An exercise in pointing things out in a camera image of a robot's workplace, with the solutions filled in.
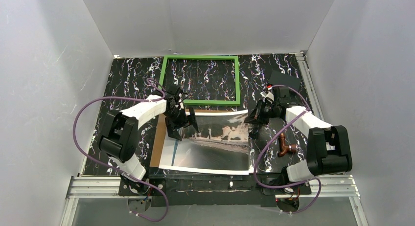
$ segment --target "gray wall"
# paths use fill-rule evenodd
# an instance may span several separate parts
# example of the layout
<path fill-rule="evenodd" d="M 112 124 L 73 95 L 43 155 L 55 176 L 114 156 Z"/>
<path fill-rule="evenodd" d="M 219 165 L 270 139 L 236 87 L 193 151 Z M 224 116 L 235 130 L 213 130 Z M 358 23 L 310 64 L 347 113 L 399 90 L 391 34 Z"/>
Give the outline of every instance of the gray wall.
<path fill-rule="evenodd" d="M 112 58 L 82 0 L 0 0 L 0 225 L 59 224 Z"/>
<path fill-rule="evenodd" d="M 334 0 L 84 0 L 113 54 L 298 52 Z"/>
<path fill-rule="evenodd" d="M 415 0 L 335 0 L 307 54 L 325 118 L 349 132 L 370 225 L 415 220 Z"/>

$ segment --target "purple cable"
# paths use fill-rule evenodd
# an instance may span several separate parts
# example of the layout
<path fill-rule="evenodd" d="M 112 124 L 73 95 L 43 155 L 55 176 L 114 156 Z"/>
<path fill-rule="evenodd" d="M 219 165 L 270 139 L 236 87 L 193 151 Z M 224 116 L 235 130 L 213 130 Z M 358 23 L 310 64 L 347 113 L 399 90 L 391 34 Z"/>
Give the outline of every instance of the purple cable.
<path fill-rule="evenodd" d="M 95 103 L 95 102 L 97 102 L 97 101 L 100 101 L 100 100 L 116 99 L 116 100 L 130 100 L 130 101 L 136 101 L 136 102 L 156 102 L 156 101 L 163 100 L 163 99 L 165 98 L 166 94 L 165 94 L 165 93 L 164 93 L 161 89 L 159 89 L 159 88 L 157 87 L 157 86 L 160 86 L 161 88 L 163 88 L 163 87 L 162 87 L 162 85 L 160 85 L 160 83 L 159 83 L 159 82 L 157 82 L 156 80 L 154 80 L 154 79 L 152 79 L 152 78 L 147 78 L 146 82 L 147 82 L 147 84 L 148 84 L 148 85 L 150 85 L 150 86 L 154 87 L 157 91 L 161 92 L 162 97 L 161 97 L 161 98 L 158 98 L 158 99 L 154 99 L 154 100 L 143 100 L 143 99 L 135 99 L 135 98 L 120 97 L 120 96 L 104 96 L 104 97 L 101 97 L 101 98 L 98 98 L 98 99 L 95 99 L 95 100 L 92 100 L 92 101 L 88 102 L 86 105 L 84 105 L 84 107 L 82 107 L 82 108 L 81 108 L 81 110 L 78 112 L 78 114 L 77 114 L 77 115 L 76 115 L 76 117 L 75 117 L 75 121 L 73 122 L 72 137 L 73 137 L 73 142 L 75 142 L 76 147 L 78 148 L 78 150 L 79 150 L 79 151 L 80 151 L 83 155 L 85 155 L 87 158 L 91 159 L 92 161 L 94 161 L 94 162 L 96 162 L 96 163 L 98 163 L 98 164 L 100 164 L 100 165 L 103 165 L 103 166 L 105 166 L 105 167 L 111 168 L 111 169 L 113 169 L 113 170 L 115 170 L 115 171 L 119 171 L 121 174 L 125 174 L 125 172 L 124 172 L 124 171 L 122 171 L 121 169 L 118 169 L 118 168 L 115 168 L 115 167 L 113 167 L 113 166 L 110 166 L 110 165 L 108 165 L 108 164 L 106 164 L 106 163 L 103 163 L 103 162 L 101 162 L 101 161 L 99 161 L 99 160 L 95 159 L 94 157 L 92 157 L 92 156 L 88 155 L 88 154 L 87 154 L 84 150 L 82 150 L 81 146 L 80 146 L 80 145 L 79 145 L 79 143 L 78 143 L 78 140 L 76 139 L 76 132 L 75 132 L 75 131 L 76 131 L 76 124 L 77 124 L 77 122 L 78 122 L 78 119 L 79 119 L 79 116 L 81 115 L 81 113 L 82 113 L 82 112 L 83 112 L 83 111 L 84 111 L 84 110 L 85 110 L 85 109 L 86 109 L 89 105 L 91 105 L 91 104 L 93 104 L 93 103 Z M 135 212 L 135 211 L 131 211 L 131 212 L 132 212 L 132 213 L 134 213 L 134 214 L 136 214 L 137 216 L 141 216 L 141 217 L 145 218 L 146 220 L 148 220 L 148 221 L 152 221 L 152 222 L 159 222 L 159 221 L 161 221 L 162 219 L 164 219 L 164 218 L 166 217 L 167 213 L 168 213 L 168 199 L 167 199 L 166 194 L 165 194 L 165 193 L 164 193 L 161 189 L 157 188 L 156 186 L 154 186 L 154 185 L 152 185 L 152 184 L 150 184 L 150 183 L 144 182 L 144 181 L 142 181 L 142 180 L 139 180 L 139 179 L 137 179 L 137 178 L 135 178 L 135 177 L 132 177 L 132 176 L 129 176 L 129 175 L 128 175 L 128 177 L 129 177 L 129 178 L 131 178 L 131 179 L 133 179 L 133 180 L 135 180 L 135 181 L 137 181 L 137 182 L 139 182 L 139 183 L 142 183 L 142 184 L 148 185 L 148 186 L 150 186 L 150 187 L 152 187 L 152 188 L 156 189 L 157 191 L 159 191 L 159 192 L 163 195 L 163 197 L 164 197 L 164 199 L 165 199 L 165 201 L 166 201 L 166 211 L 165 211 L 165 213 L 163 214 L 163 216 L 162 216 L 161 218 L 159 218 L 159 219 L 152 219 L 152 218 L 147 217 L 147 216 L 145 216 L 145 215 L 140 215 L 140 214 L 138 214 L 138 213 L 137 213 L 137 212 Z"/>
<path fill-rule="evenodd" d="M 273 85 L 272 88 L 276 88 L 276 87 L 286 87 L 285 85 Z M 300 113 L 298 116 L 296 116 L 292 121 L 290 121 L 289 123 L 287 123 L 287 125 L 285 125 L 280 131 L 277 132 L 277 134 L 275 134 L 275 136 L 267 143 L 267 145 L 265 145 L 265 147 L 262 149 L 261 153 L 258 155 L 258 158 L 255 161 L 254 164 L 254 179 L 256 181 L 256 183 L 262 187 L 265 188 L 271 188 L 271 189 L 279 189 L 279 188 L 288 188 L 288 187 L 292 187 L 292 186 L 296 186 L 299 184 L 303 184 L 308 182 L 308 180 L 305 181 L 299 181 L 296 183 L 291 183 L 291 184 L 286 184 L 286 185 L 280 185 L 280 186 L 273 186 L 273 185 L 266 185 L 261 183 L 261 181 L 259 181 L 258 176 L 256 175 L 256 171 L 258 169 L 259 166 L 259 162 L 261 161 L 262 156 L 264 156 L 265 152 L 268 150 L 268 148 L 270 147 L 270 145 L 278 138 L 278 136 L 285 131 L 288 127 L 290 127 L 295 121 L 297 121 L 301 116 L 303 116 L 307 111 L 310 111 L 311 108 L 308 105 L 307 101 L 305 100 L 305 98 L 296 90 L 292 89 L 291 87 L 288 87 L 291 91 L 293 91 L 294 93 L 296 93 L 298 96 L 300 96 L 300 98 L 302 99 L 302 101 L 304 102 L 305 106 L 307 107 L 306 111 L 303 111 L 302 113 Z M 307 205 L 304 209 L 293 212 L 295 213 L 300 213 L 305 211 L 306 209 L 308 209 L 316 200 L 317 197 L 320 195 L 321 189 L 322 189 L 322 183 L 318 178 L 312 178 L 312 180 L 317 180 L 319 182 L 319 190 L 315 196 L 315 198 L 310 202 L 309 205 Z"/>

